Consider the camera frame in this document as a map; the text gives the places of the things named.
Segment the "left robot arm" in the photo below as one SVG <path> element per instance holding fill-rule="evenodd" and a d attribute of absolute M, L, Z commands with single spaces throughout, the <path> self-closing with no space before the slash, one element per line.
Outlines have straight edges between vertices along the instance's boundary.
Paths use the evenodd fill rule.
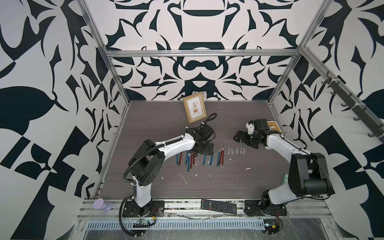
<path fill-rule="evenodd" d="M 214 144 L 211 141 L 215 136 L 215 131 L 209 125 L 203 124 L 186 129 L 182 135 L 166 141 L 144 141 L 122 176 L 124 182 L 131 183 L 134 187 L 135 204 L 143 208 L 151 202 L 152 182 L 159 175 L 166 160 L 182 152 L 212 156 Z"/>

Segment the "red carving knife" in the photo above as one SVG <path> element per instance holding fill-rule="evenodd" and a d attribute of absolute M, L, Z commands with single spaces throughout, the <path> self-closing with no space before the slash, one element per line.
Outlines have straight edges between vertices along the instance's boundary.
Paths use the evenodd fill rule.
<path fill-rule="evenodd" d="M 223 146 L 224 147 L 224 150 L 223 150 L 223 158 L 222 158 L 222 164 L 221 164 L 221 166 L 224 164 L 224 156 L 225 156 L 225 146 Z"/>
<path fill-rule="evenodd" d="M 220 166 L 220 165 L 222 164 L 223 150 L 224 150 L 224 147 L 221 147 L 221 149 L 220 149 L 220 154 L 219 154 L 219 163 L 218 163 L 218 166 Z"/>

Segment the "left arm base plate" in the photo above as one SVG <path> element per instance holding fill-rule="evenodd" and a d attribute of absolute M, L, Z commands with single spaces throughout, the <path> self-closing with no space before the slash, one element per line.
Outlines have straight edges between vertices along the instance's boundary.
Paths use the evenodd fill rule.
<path fill-rule="evenodd" d="M 144 207 L 139 207 L 135 201 L 127 201 L 123 206 L 123 218 L 139 217 L 163 217 L 165 209 L 164 201 L 151 201 Z"/>

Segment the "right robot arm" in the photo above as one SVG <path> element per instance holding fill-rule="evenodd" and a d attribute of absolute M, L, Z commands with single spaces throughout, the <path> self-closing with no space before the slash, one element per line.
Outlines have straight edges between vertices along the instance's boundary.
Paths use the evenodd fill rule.
<path fill-rule="evenodd" d="M 263 213 L 303 198 L 326 200 L 334 193 L 324 155 L 296 146 L 283 133 L 273 130 L 266 119 L 249 121 L 246 128 L 246 131 L 238 131 L 233 140 L 254 149 L 263 145 L 290 163 L 288 182 L 261 196 L 258 209 Z"/>

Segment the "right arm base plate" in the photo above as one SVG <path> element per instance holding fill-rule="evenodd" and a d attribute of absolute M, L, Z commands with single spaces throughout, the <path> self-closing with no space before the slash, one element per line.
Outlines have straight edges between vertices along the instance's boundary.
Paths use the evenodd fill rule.
<path fill-rule="evenodd" d="M 249 217 L 267 217 L 267 216 L 286 216 L 287 208 L 285 205 L 262 205 L 261 200 L 245 200 L 244 212 Z"/>

